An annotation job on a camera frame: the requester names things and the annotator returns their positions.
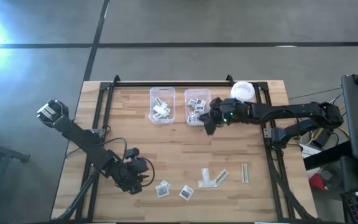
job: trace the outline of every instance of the plastic container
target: plastic container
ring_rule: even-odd
[[[189,106],[190,100],[194,100],[194,101],[202,100],[205,103],[205,105],[203,107],[204,108],[203,112],[198,113],[196,118],[203,113],[207,113],[209,111],[209,103],[211,102],[211,93],[209,92],[209,89],[187,89],[185,91],[185,108],[186,108],[185,119],[186,119],[187,125],[190,125],[190,126],[204,125],[204,123],[198,119],[191,120],[189,118],[189,116],[192,113],[195,113],[194,107]]]
[[[231,88],[230,97],[241,102],[255,102],[255,90],[251,83],[239,81]]]
[[[170,109],[169,115],[166,118],[155,119],[154,115],[157,112],[153,109],[156,105],[155,100],[159,98],[166,103],[167,108]],[[172,87],[153,87],[150,89],[150,114],[149,119],[153,124],[172,124],[175,122],[175,89]]]

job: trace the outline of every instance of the red object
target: red object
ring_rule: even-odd
[[[326,190],[319,174],[314,174],[310,177],[309,183],[313,187],[317,187],[320,190]]]

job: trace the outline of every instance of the wooden tabletop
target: wooden tabletop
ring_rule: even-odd
[[[266,81],[273,105],[287,105],[284,82]],[[78,103],[76,122],[84,129],[92,126],[100,82],[84,82]],[[149,87],[115,88],[109,115],[111,132],[106,139],[125,137],[128,148],[137,147],[142,156],[155,166],[155,180],[136,195],[122,192],[112,178],[99,180],[98,197],[94,211],[96,222],[253,222],[275,221],[276,213],[267,168],[266,154],[260,126],[232,124],[218,128],[207,136],[203,126],[188,126],[185,122],[184,91],[175,87],[176,119],[173,124],[155,125],[149,120]],[[229,87],[210,87],[211,98],[227,98]],[[102,107],[100,125],[103,120]],[[293,120],[277,121],[288,126]],[[68,152],[76,149],[69,144]],[[106,145],[122,155],[123,143]],[[310,186],[299,147],[288,146],[284,161],[290,188],[306,208],[316,216]],[[85,153],[77,151],[65,160],[52,217],[62,214],[81,185]],[[249,165],[248,184],[242,183],[241,164]],[[230,174],[217,188],[199,189],[201,169],[209,168],[211,179],[223,169]],[[161,180],[172,184],[170,195],[157,198],[155,187]],[[189,202],[179,197],[188,185],[195,190]],[[285,202],[281,195],[285,213]],[[85,213],[88,209],[88,197]]]

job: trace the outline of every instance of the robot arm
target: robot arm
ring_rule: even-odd
[[[73,141],[88,156],[93,167],[100,171],[105,178],[112,177],[117,186],[122,191],[136,194],[142,191],[142,175],[146,172],[146,160],[138,157],[137,148],[127,150],[124,162],[117,154],[102,147],[101,136],[95,130],[84,130],[79,127],[74,120],[68,118],[68,108],[62,102],[50,100],[46,105],[38,110],[38,119],[50,128],[55,128],[63,137]]]
[[[311,102],[301,105],[269,106],[262,103],[240,102],[234,98],[215,98],[209,104],[211,109],[202,114],[200,120],[208,135],[216,127],[231,123],[262,124],[271,119],[309,118],[285,129],[266,129],[264,135],[271,138],[271,144],[283,148],[291,137],[302,135],[317,128],[335,129],[343,123],[339,108],[330,103]]]

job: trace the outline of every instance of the gray floor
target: gray floor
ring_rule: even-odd
[[[103,0],[0,0],[0,43],[92,43]],[[358,0],[111,0],[101,42],[358,41]],[[49,99],[74,114],[90,49],[0,50],[0,144],[31,154],[12,161],[0,223],[48,220],[67,141],[36,118]],[[293,98],[358,73],[358,47],[99,49],[91,80],[283,79]],[[295,98],[329,101],[340,90]],[[340,220],[316,195],[319,216]]]

